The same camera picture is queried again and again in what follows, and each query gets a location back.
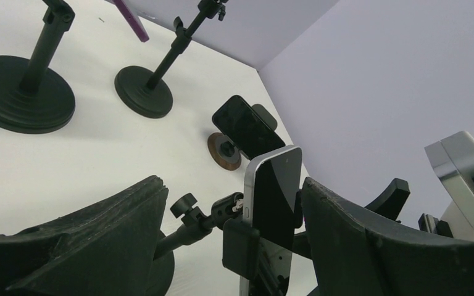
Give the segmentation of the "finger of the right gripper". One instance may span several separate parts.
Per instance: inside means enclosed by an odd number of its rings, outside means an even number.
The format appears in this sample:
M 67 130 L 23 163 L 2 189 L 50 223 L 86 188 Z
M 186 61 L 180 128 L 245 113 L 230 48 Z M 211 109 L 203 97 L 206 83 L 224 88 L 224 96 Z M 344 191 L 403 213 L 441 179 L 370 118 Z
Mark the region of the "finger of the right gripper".
M 398 217 L 409 195 L 409 183 L 403 179 L 394 178 L 387 188 L 365 208 L 400 223 Z

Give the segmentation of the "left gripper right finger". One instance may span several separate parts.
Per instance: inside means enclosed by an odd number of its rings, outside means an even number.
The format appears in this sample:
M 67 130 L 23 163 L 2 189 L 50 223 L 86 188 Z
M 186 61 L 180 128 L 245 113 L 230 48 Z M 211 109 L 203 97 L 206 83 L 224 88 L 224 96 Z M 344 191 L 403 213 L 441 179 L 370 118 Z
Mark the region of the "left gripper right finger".
M 312 178 L 301 199 L 320 295 L 474 295 L 474 242 L 397 223 Z

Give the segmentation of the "silver black phone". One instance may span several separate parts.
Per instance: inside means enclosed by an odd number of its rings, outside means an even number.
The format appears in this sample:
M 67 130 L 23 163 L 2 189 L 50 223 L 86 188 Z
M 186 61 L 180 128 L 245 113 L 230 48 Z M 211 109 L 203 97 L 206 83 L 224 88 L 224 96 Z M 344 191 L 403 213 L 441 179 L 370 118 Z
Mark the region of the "silver black phone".
M 240 278 L 240 295 L 288 291 L 302 150 L 288 145 L 253 158 L 244 176 L 243 222 L 260 232 L 260 260 L 269 272 Z

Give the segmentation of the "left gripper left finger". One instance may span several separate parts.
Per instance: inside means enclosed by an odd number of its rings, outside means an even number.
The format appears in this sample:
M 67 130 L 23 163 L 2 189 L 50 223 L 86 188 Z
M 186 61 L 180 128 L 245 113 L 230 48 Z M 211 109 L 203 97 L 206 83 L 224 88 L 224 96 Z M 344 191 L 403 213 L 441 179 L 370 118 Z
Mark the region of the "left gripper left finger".
M 17 234 L 0 235 L 0 295 L 165 295 L 154 258 L 168 189 L 157 176 Z

